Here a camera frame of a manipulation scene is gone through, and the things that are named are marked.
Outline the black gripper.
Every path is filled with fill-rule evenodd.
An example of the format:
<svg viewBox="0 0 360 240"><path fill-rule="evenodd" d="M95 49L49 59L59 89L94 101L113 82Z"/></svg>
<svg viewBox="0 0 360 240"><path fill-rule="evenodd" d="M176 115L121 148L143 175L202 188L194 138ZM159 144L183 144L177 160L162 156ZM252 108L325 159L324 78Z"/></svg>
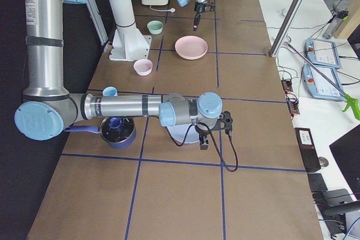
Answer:
<svg viewBox="0 0 360 240"><path fill-rule="evenodd" d="M200 23L200 14L206 11L206 3L195 2L196 15L193 20L193 31L197 31Z"/></svg>
<svg viewBox="0 0 360 240"><path fill-rule="evenodd" d="M209 147L209 141L208 141L207 137L210 134L211 130L208 128L201 129L198 126L196 126L196 132L199 134L200 149L207 150Z"/></svg>

